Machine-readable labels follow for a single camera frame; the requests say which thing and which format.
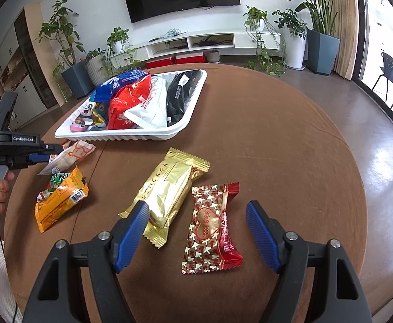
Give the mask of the translucent white orange snack packet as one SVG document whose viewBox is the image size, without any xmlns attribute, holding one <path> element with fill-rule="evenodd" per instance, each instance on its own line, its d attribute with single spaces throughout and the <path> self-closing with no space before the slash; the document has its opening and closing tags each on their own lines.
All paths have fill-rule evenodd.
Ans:
<svg viewBox="0 0 393 323">
<path fill-rule="evenodd" d="M 79 140 L 50 159 L 48 164 L 38 172 L 38 175 L 53 175 L 67 172 L 75 163 L 89 156 L 96 146 Z"/>
</svg>

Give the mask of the green white snack packet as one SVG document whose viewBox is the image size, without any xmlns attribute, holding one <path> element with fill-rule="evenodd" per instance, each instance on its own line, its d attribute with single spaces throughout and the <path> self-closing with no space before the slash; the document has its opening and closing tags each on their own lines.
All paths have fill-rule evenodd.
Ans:
<svg viewBox="0 0 393 323">
<path fill-rule="evenodd" d="M 65 179 L 69 176 L 67 172 L 59 172 L 53 174 L 49 180 L 49 183 L 45 190 L 41 191 L 36 197 L 37 202 L 43 202 L 48 199 L 48 197 L 53 194 L 53 192 L 65 181 Z"/>
</svg>

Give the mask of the blue snack bag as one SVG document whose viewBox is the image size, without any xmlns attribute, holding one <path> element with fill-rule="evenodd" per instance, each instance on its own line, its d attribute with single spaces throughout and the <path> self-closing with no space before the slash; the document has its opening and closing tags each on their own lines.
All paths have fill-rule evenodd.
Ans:
<svg viewBox="0 0 393 323">
<path fill-rule="evenodd" d="M 116 96 L 119 89 L 127 85 L 132 85 L 146 75 L 146 72 L 136 69 L 111 77 L 96 86 L 96 89 L 91 93 L 89 100 L 97 103 L 109 102 L 114 96 Z"/>
</svg>

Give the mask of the red snack bag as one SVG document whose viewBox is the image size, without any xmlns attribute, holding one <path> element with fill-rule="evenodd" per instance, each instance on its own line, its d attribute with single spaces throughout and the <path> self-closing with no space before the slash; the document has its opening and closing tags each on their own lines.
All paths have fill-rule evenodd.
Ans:
<svg viewBox="0 0 393 323">
<path fill-rule="evenodd" d="M 108 130 L 128 129 L 134 122 L 125 116 L 125 112 L 144 102 L 150 92 L 151 75 L 145 75 L 133 84 L 125 85 L 119 89 L 115 97 L 109 102 Z"/>
</svg>

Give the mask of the gold snack packet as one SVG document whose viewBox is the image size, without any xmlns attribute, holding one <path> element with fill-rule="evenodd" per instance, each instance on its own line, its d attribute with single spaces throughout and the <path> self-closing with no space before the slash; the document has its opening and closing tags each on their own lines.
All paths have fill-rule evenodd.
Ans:
<svg viewBox="0 0 393 323">
<path fill-rule="evenodd" d="M 209 169 L 209 161 L 174 147 L 169 148 L 132 204 L 119 216 L 125 219 L 139 201 L 144 201 L 149 207 L 149 221 L 143 236 L 156 248 L 161 248 L 167 242 L 169 228 L 193 182 Z"/>
</svg>

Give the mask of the red star heart snack packet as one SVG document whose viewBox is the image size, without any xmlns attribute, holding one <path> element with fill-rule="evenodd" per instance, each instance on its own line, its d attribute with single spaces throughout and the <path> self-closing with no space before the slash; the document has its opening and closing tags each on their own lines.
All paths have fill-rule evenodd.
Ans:
<svg viewBox="0 0 393 323">
<path fill-rule="evenodd" d="M 227 206 L 239 194 L 239 183 L 193 187 L 194 207 L 181 271 L 185 275 L 238 268 L 243 257 L 228 229 Z"/>
</svg>

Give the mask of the white red snack packet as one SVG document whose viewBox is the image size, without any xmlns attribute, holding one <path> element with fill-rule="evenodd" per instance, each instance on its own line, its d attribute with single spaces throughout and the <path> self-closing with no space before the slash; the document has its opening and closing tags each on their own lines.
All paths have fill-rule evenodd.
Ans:
<svg viewBox="0 0 393 323">
<path fill-rule="evenodd" d="M 125 118 L 144 130 L 166 128 L 166 94 L 166 80 L 155 75 L 151 78 L 151 87 L 147 99 L 141 104 L 127 109 L 124 112 Z"/>
</svg>

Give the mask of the black snack packet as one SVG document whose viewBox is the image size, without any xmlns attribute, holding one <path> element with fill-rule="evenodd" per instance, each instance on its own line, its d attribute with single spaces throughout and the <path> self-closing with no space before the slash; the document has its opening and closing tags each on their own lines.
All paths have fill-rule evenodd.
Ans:
<svg viewBox="0 0 393 323">
<path fill-rule="evenodd" d="M 201 77 L 199 69 L 176 74 L 166 94 L 166 123 L 172 126 L 178 123 L 185 114 L 185 104 L 190 99 L 196 84 Z"/>
</svg>

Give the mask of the pink cartoon snack packet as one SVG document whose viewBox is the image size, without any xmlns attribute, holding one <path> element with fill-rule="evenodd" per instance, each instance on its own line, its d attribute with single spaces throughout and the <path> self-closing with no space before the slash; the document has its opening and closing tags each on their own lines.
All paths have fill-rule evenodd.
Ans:
<svg viewBox="0 0 393 323">
<path fill-rule="evenodd" d="M 70 131 L 72 133 L 85 132 L 88 131 L 90 127 L 91 125 L 86 125 L 84 122 L 81 123 L 73 122 L 70 125 Z"/>
</svg>

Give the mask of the tall plant blue pot left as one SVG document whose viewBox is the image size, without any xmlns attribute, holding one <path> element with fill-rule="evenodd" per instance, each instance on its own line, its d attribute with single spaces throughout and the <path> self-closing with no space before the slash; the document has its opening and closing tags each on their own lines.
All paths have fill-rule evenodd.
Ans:
<svg viewBox="0 0 393 323">
<path fill-rule="evenodd" d="M 61 64 L 59 75 L 63 78 L 76 99 L 86 97 L 93 89 L 83 61 L 77 60 L 76 51 L 85 53 L 84 45 L 76 30 L 74 19 L 79 16 L 68 6 L 68 0 L 57 0 L 53 14 L 41 24 L 38 40 L 49 40 L 58 44 Z"/>
</svg>

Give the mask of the plant in ribbed white pot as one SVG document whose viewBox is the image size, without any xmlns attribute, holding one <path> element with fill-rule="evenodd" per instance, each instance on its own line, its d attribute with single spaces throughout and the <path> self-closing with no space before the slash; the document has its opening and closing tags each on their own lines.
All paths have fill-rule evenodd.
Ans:
<svg viewBox="0 0 393 323">
<path fill-rule="evenodd" d="M 95 86 L 98 86 L 109 79 L 104 63 L 106 50 L 100 47 L 91 50 L 85 57 L 85 68 Z"/>
</svg>

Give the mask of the trailing plant on cabinet left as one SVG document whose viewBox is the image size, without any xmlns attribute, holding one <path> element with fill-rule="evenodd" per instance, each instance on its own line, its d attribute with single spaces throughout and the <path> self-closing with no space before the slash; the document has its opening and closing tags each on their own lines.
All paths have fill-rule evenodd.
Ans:
<svg viewBox="0 0 393 323">
<path fill-rule="evenodd" d="M 121 27 L 114 27 L 107 38 L 102 64 L 104 72 L 109 77 L 138 68 L 139 60 L 135 58 L 136 50 L 130 46 L 128 40 L 128 29 Z"/>
</svg>

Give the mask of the brown round table cloth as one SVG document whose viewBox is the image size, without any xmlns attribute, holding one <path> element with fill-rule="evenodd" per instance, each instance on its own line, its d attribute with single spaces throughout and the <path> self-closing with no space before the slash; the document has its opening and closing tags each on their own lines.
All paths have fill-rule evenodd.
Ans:
<svg viewBox="0 0 393 323">
<path fill-rule="evenodd" d="M 142 239 L 118 277 L 138 322 L 259 321 L 277 277 L 246 224 L 245 207 L 252 200 L 307 241 L 338 239 L 355 270 L 362 269 L 367 204 L 356 161 L 337 126 L 307 96 L 274 77 L 223 64 L 205 70 L 207 80 L 187 127 L 167 141 L 97 142 L 79 163 L 88 197 L 44 233 L 34 207 L 48 178 L 39 164 L 19 173 L 6 210 L 4 244 L 20 308 L 55 242 L 89 241 L 111 229 L 172 147 L 209 161 L 198 184 L 239 182 L 227 217 L 243 264 L 182 274 L 193 210 L 192 198 L 186 198 L 166 244 L 156 248 Z"/>
</svg>

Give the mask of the white tv cabinet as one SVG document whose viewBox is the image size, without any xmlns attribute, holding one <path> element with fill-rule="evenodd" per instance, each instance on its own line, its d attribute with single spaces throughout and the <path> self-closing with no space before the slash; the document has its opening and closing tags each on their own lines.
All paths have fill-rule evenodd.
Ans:
<svg viewBox="0 0 393 323">
<path fill-rule="evenodd" d="M 184 32 L 176 37 L 132 44 L 135 58 L 150 61 L 190 52 L 218 50 L 221 55 L 254 55 L 256 46 L 244 29 Z"/>
</svg>

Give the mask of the plant in white tall pot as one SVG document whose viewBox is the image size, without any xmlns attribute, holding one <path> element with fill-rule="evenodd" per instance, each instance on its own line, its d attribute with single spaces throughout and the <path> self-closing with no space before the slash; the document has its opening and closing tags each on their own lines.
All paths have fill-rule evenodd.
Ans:
<svg viewBox="0 0 393 323">
<path fill-rule="evenodd" d="M 289 69 L 302 71 L 304 69 L 304 51 L 306 48 L 307 24 L 292 9 L 275 10 L 273 16 L 281 31 L 284 41 L 284 59 Z"/>
</svg>

